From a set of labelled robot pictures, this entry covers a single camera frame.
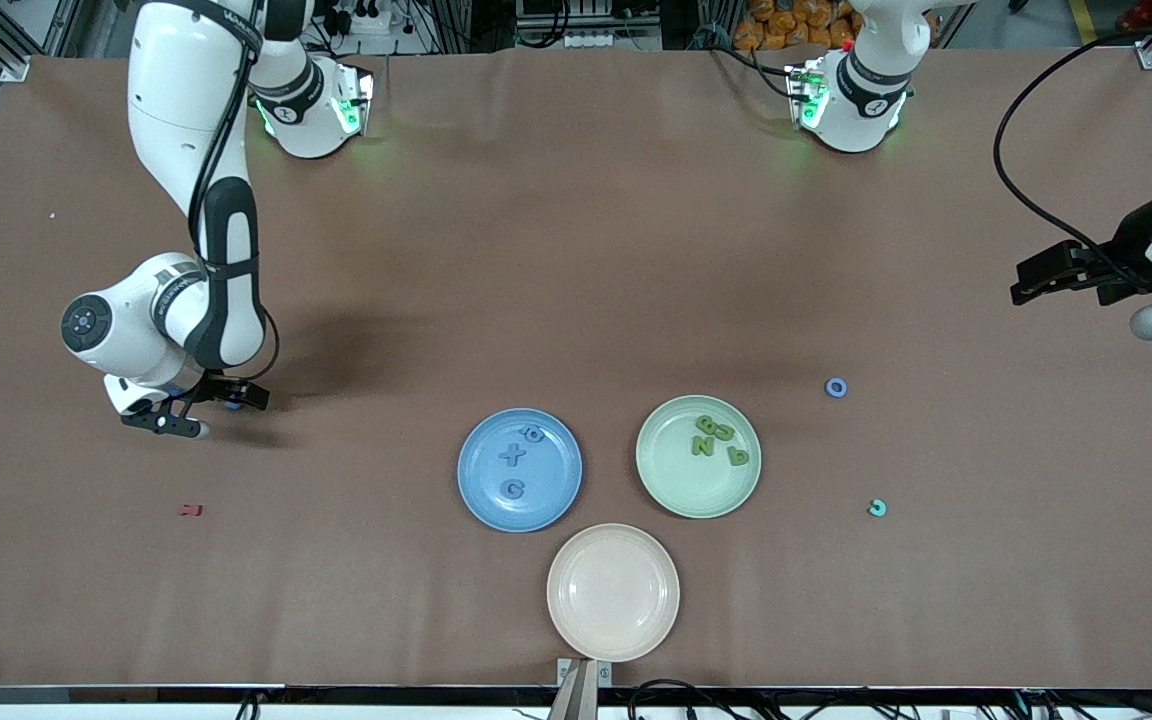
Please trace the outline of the blue plate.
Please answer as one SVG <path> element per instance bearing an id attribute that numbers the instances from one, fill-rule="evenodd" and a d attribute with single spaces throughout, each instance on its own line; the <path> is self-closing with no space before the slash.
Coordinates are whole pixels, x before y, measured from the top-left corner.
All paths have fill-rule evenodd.
<path id="1" fill-rule="evenodd" d="M 520 429 L 529 424 L 544 430 L 544 441 L 525 441 Z M 507 468 L 498 458 L 508 444 L 526 448 L 517 468 Z M 500 486 L 511 478 L 524 482 L 526 491 L 520 500 L 503 502 Z M 561 520 L 579 495 L 579 442 L 558 416 L 535 407 L 511 407 L 490 415 L 468 433 L 456 480 L 467 510 L 486 526 L 506 533 L 535 532 Z"/>

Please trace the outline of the brown table cover sheet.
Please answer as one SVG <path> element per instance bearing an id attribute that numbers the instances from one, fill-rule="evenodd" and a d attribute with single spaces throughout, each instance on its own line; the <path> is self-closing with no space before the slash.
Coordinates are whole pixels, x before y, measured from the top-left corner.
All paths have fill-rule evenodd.
<path id="1" fill-rule="evenodd" d="M 369 135 L 334 156 L 251 120 L 282 356 L 270 410 L 200 407 L 204 441 L 124 427 L 60 341 L 74 297 L 189 242 L 123 61 L 38 61 L 0 91 L 0 684 L 548 683 L 550 562 L 617 521 L 682 584 L 623 683 L 1152 687 L 1152 342 L 1132 302 L 1009 297 L 1060 233 L 992 138 L 1055 59 L 929 54 L 863 156 L 703 53 L 367 59 Z M 637 473 L 685 395 L 761 444 L 721 518 Z M 511 407 L 582 455 L 530 533 L 457 487 Z"/>

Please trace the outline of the pile of orange objects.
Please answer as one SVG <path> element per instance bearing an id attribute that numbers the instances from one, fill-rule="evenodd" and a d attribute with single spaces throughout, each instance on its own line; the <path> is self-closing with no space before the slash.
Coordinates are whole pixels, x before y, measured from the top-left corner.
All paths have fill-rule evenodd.
<path id="1" fill-rule="evenodd" d="M 744 0 L 732 45 L 740 53 L 808 44 L 850 50 L 864 22 L 849 0 Z"/>

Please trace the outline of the white power strip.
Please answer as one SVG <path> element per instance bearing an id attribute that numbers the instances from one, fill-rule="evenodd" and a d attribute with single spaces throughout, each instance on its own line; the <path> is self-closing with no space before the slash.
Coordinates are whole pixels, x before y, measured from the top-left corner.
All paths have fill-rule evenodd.
<path id="1" fill-rule="evenodd" d="M 602 26 L 570 29 L 558 47 L 562 50 L 594 50 L 594 47 L 621 47 L 621 50 L 658 53 L 664 50 L 662 37 L 657 26 Z"/>
<path id="2" fill-rule="evenodd" d="M 391 33 L 391 0 L 333 0 L 325 15 L 329 35 L 381 36 Z"/>

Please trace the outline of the beige plate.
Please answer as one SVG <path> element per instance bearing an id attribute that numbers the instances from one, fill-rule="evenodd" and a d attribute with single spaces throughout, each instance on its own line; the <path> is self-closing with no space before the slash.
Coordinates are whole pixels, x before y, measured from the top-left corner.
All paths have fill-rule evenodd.
<path id="1" fill-rule="evenodd" d="M 550 564 L 550 620 L 568 646 L 596 661 L 649 655 L 675 626 L 681 596 L 664 544 L 627 524 L 581 530 Z"/>

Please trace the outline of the pale green plate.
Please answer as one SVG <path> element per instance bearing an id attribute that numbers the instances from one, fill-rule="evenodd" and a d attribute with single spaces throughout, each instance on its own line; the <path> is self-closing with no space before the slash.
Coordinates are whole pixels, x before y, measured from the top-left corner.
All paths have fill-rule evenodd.
<path id="1" fill-rule="evenodd" d="M 691 438 L 700 415 L 735 429 L 730 442 L 717 439 L 712 457 L 692 456 Z M 746 467 L 732 468 L 728 447 L 748 450 Z M 668 511 L 681 518 L 712 520 L 740 509 L 753 497 L 761 477 L 761 444 L 753 424 L 722 397 L 670 397 L 646 416 L 637 433 L 634 460 L 643 487 Z"/>

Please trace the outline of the table front edge rail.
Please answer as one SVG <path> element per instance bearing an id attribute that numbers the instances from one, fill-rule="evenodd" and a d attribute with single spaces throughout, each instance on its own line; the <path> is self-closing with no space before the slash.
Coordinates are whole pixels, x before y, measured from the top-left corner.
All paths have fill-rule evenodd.
<path id="1" fill-rule="evenodd" d="M 548 706 L 558 688 L 548 685 L 448 687 L 132 687 L 132 685 L 0 685 L 0 705 L 73 705 L 73 703 L 220 703 L 248 710 L 266 705 L 380 705 L 380 706 Z M 771 717 L 782 706 L 827 710 L 856 706 L 886 717 L 899 712 L 918 719 L 923 705 L 984 707 L 987 717 L 1021 720 L 1056 708 L 1084 715 L 1093 708 L 1130 708 L 1152 714 L 1152 689 L 1025 689 L 1025 688 L 740 688 L 690 685 L 660 679 L 635 687 L 600 689 L 600 705 L 643 710 L 681 703 L 691 708 L 726 712 L 751 706 Z"/>

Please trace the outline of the metal table edge bracket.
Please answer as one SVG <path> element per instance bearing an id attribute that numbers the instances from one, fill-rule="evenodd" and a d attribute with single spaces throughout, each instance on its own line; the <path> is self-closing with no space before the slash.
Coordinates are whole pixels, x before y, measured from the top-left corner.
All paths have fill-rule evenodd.
<path id="1" fill-rule="evenodd" d="M 548 720 L 598 720 L 599 691 L 612 688 L 611 674 L 607 661 L 559 659 L 559 689 Z"/>

